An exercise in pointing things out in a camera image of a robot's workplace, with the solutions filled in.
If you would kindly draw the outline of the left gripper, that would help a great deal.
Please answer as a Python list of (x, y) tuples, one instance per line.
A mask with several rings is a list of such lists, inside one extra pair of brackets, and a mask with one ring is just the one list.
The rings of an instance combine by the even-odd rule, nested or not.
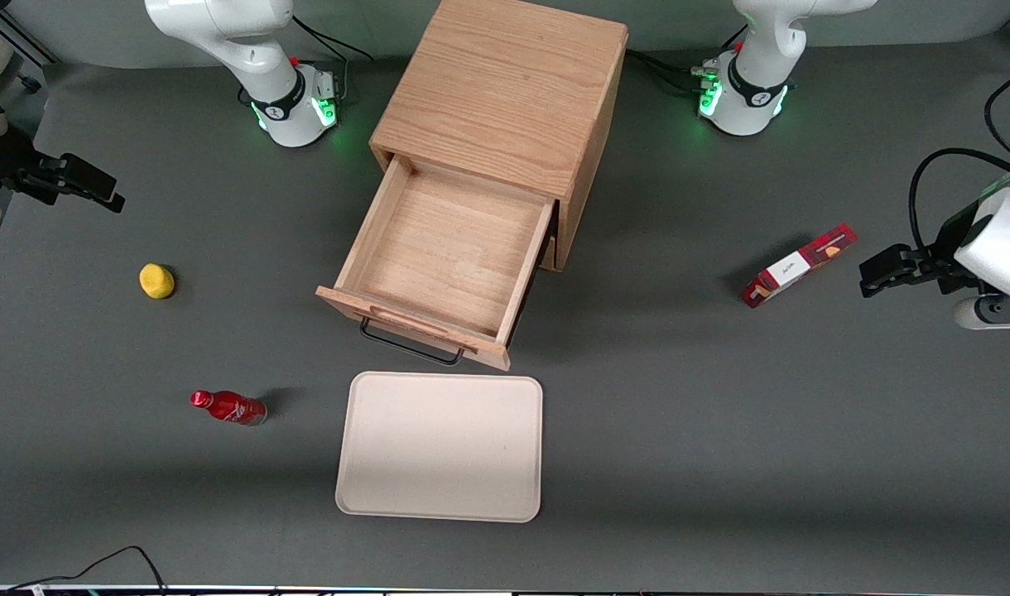
[[(970, 203), (946, 219), (939, 230), (939, 249), (929, 249), (928, 272), (944, 296), (968, 288), (979, 290), (978, 277), (962, 267), (953, 257), (953, 253), (965, 243), (978, 210), (979, 203)], [(862, 297), (872, 298), (888, 288), (919, 286), (928, 282), (928, 272), (922, 268), (925, 256), (925, 253), (907, 245), (891, 245), (873, 254), (858, 265)]]

